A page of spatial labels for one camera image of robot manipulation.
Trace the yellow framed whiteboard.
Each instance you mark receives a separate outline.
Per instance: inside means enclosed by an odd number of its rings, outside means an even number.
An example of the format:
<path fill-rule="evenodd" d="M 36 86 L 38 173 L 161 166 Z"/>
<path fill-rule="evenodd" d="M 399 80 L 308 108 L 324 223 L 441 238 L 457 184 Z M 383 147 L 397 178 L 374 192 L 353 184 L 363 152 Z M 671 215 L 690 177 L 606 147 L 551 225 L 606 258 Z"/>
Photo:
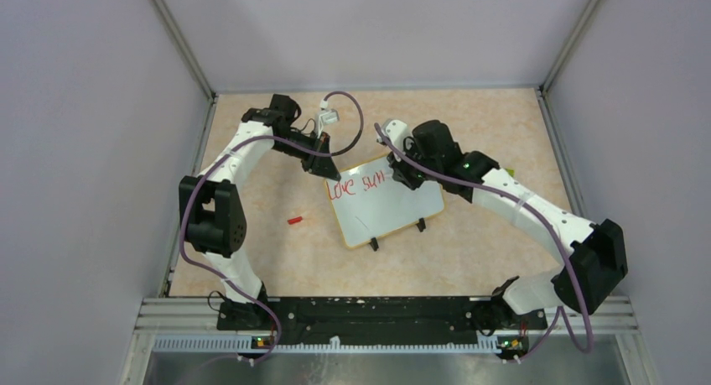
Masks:
<path fill-rule="evenodd" d="M 385 155 L 342 170 L 339 181 L 326 179 L 324 186 L 349 249 L 377 250 L 380 238 L 410 226 L 422 231 L 427 219 L 445 209 L 439 184 L 427 181 L 410 190 L 394 180 Z"/>

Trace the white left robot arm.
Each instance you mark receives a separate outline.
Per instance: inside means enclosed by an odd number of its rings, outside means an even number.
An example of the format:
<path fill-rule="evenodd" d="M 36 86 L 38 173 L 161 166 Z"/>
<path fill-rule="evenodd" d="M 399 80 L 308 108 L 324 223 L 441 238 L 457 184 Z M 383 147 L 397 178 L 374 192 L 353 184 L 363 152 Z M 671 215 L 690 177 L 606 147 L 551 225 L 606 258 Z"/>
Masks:
<path fill-rule="evenodd" d="M 205 270 L 223 281 L 226 297 L 239 303 L 237 319 L 253 330 L 266 324 L 269 308 L 258 299 L 263 283 L 242 248 L 247 238 L 247 219 L 241 187 L 271 150 L 298 159 L 306 173 L 340 179 L 330 152 L 330 136 L 297 130 L 293 123 L 300 114 L 300 105 L 280 94 L 273 95 L 266 108 L 248 109 L 214 162 L 199 175 L 185 176 L 179 183 L 184 242 L 205 255 Z"/>

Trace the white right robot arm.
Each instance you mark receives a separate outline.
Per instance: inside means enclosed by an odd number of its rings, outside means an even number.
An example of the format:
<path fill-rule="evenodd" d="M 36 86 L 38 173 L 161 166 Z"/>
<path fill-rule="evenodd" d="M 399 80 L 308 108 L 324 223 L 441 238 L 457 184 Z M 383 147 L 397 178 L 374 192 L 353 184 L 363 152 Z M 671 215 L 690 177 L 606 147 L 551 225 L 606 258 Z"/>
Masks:
<path fill-rule="evenodd" d="M 449 127 L 430 120 L 410 128 L 392 119 L 376 126 L 396 182 L 410 190 L 425 182 L 506 218 L 559 263 L 544 273 L 507 280 L 494 292 L 493 320 L 513 328 L 534 310 L 566 306 L 592 315 L 628 273 L 622 227 L 576 216 L 511 176 L 480 151 L 464 152 Z"/>

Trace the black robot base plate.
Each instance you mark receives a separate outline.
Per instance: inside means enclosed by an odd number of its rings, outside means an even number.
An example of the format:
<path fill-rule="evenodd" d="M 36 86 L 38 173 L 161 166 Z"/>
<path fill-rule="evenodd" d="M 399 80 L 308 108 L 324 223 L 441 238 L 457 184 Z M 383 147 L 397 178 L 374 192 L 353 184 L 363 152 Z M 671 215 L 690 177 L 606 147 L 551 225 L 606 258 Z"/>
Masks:
<path fill-rule="evenodd" d="M 218 330 L 261 330 L 284 346 L 325 345 L 338 337 L 345 346 L 439 346 L 475 344 L 506 330 L 544 330 L 542 310 L 515 315 L 488 297 L 283 297 L 264 308 L 224 301 Z"/>

